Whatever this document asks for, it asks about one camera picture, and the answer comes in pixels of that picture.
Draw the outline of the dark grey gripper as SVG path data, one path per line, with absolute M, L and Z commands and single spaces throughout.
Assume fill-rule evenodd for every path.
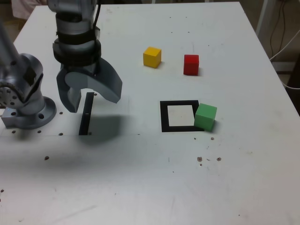
M 121 98 L 122 80 L 103 58 L 85 66 L 72 60 L 64 61 L 56 80 L 60 100 L 71 113 L 77 113 L 81 89 L 92 89 L 113 103 Z

